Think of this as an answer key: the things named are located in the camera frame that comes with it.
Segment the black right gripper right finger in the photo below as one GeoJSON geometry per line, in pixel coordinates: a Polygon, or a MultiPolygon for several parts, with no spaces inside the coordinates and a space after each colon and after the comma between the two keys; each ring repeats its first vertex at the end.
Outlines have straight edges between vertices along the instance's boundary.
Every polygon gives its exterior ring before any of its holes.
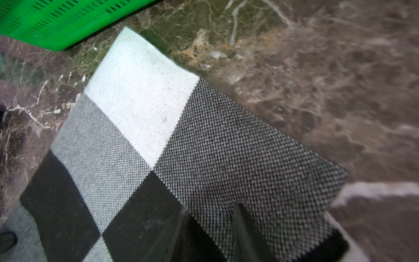
{"type": "Polygon", "coordinates": [[[235,251],[238,262],[277,262],[261,231],[244,205],[233,209],[235,251]]]}

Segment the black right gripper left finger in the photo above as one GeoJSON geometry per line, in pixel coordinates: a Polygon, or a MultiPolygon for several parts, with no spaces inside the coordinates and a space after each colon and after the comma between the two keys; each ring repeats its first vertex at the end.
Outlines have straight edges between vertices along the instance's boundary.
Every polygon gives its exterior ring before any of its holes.
{"type": "Polygon", "coordinates": [[[182,230],[189,219],[189,212],[183,208],[174,214],[146,253],[142,262],[171,262],[180,249],[182,230]]]}

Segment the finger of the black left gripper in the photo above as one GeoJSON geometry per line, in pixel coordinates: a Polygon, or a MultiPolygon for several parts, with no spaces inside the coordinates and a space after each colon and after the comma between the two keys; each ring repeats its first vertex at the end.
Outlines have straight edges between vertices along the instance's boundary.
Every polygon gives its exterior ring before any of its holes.
{"type": "Polygon", "coordinates": [[[0,233],[0,254],[5,253],[17,244],[17,236],[12,231],[0,233]]]}

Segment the black white checkered scarf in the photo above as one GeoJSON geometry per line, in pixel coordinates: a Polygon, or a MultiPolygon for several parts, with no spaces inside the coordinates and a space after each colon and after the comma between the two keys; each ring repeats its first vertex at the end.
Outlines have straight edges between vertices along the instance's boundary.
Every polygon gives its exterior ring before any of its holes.
{"type": "Polygon", "coordinates": [[[278,262],[365,262],[327,213],[347,177],[125,28],[5,222],[1,261],[141,262],[186,208],[172,261],[237,262],[242,204],[278,262]]]}

